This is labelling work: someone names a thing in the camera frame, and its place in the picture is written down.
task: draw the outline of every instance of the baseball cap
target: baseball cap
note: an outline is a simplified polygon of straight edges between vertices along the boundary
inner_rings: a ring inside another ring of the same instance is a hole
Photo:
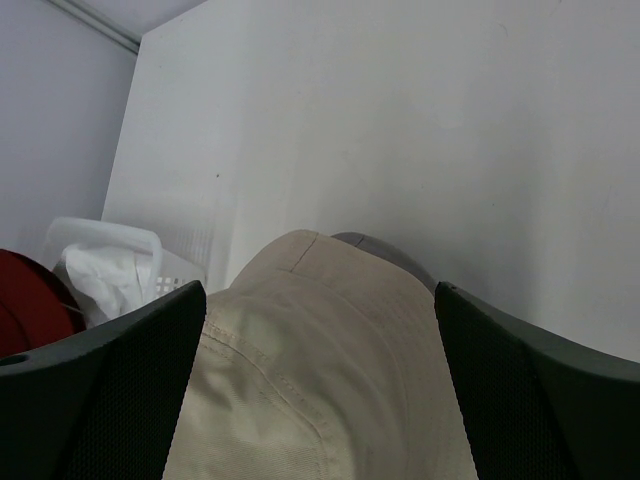
[[[272,242],[208,298],[164,478],[476,480],[431,293],[316,232]]]

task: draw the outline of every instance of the red lid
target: red lid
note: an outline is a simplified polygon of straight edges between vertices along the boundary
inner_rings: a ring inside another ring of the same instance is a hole
[[[83,330],[81,314],[65,305],[77,310],[55,275],[22,255],[0,250],[0,357]]]

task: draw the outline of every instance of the white ceiling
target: white ceiling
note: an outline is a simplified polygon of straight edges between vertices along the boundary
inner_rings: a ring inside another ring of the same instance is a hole
[[[143,35],[205,0],[84,0],[120,26]]]

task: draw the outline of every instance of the white laundry basket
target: white laundry basket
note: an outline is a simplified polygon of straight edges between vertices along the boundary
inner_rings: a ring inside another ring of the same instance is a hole
[[[193,280],[204,284],[203,270],[164,250],[160,238],[154,232],[81,218],[61,217],[53,221],[45,238],[42,265],[52,270],[60,261],[64,249],[72,244],[120,247],[150,255],[151,280],[143,291],[145,304]]]

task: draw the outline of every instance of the ceiling trim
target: ceiling trim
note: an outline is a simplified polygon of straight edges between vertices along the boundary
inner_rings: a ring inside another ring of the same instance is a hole
[[[141,36],[130,32],[82,0],[43,0],[113,40],[122,48],[138,54]]]

